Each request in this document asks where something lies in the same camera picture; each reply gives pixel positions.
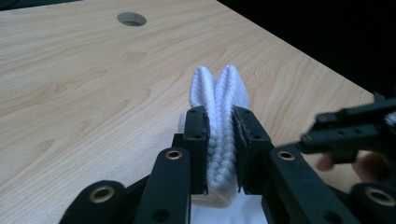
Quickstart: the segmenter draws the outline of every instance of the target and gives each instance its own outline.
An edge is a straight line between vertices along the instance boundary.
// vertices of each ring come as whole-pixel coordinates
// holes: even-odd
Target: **wooden tabletop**
[[[147,23],[121,24],[122,12]],[[276,146],[298,140],[317,113],[373,101],[215,0],[84,0],[0,12],[0,222],[57,223],[90,184],[129,186],[148,175],[190,108],[194,70],[203,65],[217,77],[227,64]],[[348,168],[320,175],[347,189],[357,180]]]

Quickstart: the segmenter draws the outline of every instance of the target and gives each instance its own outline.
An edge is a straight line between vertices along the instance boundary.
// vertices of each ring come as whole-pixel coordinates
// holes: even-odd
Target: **circular hole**
[[[144,16],[134,12],[122,12],[117,16],[117,20],[127,26],[142,26],[147,22]]]
[[[337,214],[331,211],[326,211],[323,213],[324,219],[330,223],[343,223],[343,219],[341,219]]]
[[[365,192],[367,197],[376,203],[389,207],[396,205],[395,199],[382,189],[367,188]]]
[[[295,156],[294,156],[293,154],[291,154],[291,153],[289,153],[289,152],[286,152],[286,151],[280,151],[280,152],[278,152],[278,153],[277,153],[277,156],[278,156],[280,159],[285,160],[285,161],[292,161],[292,160],[295,159]]]
[[[155,222],[164,222],[169,218],[169,212],[166,209],[159,209],[152,213],[152,220]]]
[[[181,156],[183,155],[183,153],[181,153],[181,151],[168,151],[166,153],[166,158],[168,158],[169,160],[178,160],[181,158]]]
[[[110,186],[102,186],[94,189],[90,194],[93,203],[104,203],[114,195],[114,189]]]

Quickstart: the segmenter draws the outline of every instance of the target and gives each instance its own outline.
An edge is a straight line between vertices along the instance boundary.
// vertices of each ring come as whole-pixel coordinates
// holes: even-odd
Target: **human hand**
[[[319,159],[317,169],[329,171],[334,167],[331,153],[325,153]],[[389,162],[381,154],[371,152],[352,163],[352,168],[361,182],[379,182],[389,174]]]

